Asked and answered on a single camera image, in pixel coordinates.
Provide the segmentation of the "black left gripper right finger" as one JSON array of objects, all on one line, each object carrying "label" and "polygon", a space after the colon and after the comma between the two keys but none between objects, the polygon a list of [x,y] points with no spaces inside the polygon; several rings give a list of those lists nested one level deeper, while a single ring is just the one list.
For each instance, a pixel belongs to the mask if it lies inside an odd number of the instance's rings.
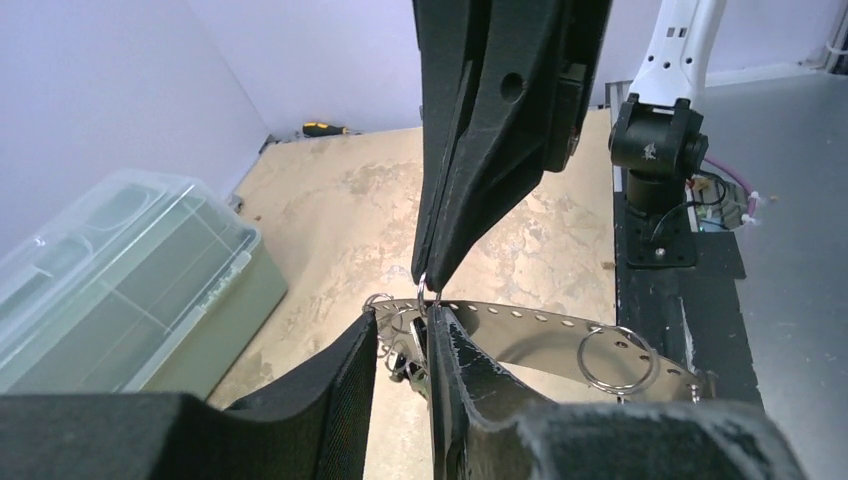
[{"label": "black left gripper right finger", "polygon": [[789,442],[759,409],[708,399],[693,381],[670,401],[560,404],[481,349],[447,306],[427,320],[437,479],[801,479]]}]

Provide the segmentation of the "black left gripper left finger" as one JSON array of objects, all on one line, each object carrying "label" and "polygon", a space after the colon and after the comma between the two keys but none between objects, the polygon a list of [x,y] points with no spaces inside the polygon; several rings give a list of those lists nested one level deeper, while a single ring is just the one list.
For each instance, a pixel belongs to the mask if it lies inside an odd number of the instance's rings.
[{"label": "black left gripper left finger", "polygon": [[376,372],[366,312],[226,409],[187,393],[5,395],[5,479],[359,479]]}]

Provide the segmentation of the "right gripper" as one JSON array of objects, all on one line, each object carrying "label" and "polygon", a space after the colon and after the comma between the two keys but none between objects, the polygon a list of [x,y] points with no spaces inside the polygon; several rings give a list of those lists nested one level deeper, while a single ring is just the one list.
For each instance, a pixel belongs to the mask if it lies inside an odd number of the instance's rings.
[{"label": "right gripper", "polygon": [[611,0],[415,1],[423,181],[412,279],[474,243],[575,153]]}]

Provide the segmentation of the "silver key with ring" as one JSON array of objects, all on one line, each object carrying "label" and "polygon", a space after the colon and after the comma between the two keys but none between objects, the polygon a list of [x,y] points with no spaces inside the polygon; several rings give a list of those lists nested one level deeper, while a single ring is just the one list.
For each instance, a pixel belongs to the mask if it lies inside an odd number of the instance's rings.
[{"label": "silver key with ring", "polygon": [[406,313],[410,313],[410,310],[399,311],[388,322],[388,334],[384,341],[387,348],[385,364],[390,371],[389,379],[392,382],[407,381],[413,392],[429,400],[426,322],[416,316],[411,318],[404,328],[403,316]]}]

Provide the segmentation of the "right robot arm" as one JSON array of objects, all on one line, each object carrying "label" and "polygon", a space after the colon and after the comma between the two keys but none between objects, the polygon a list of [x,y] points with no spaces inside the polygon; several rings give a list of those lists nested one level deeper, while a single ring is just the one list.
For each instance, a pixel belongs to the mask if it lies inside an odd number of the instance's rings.
[{"label": "right robot arm", "polygon": [[[576,149],[608,1],[417,1],[423,181],[411,276],[440,292],[472,246]],[[708,139],[696,102],[724,5],[665,1],[608,148],[643,245],[671,249],[670,218]]]}]

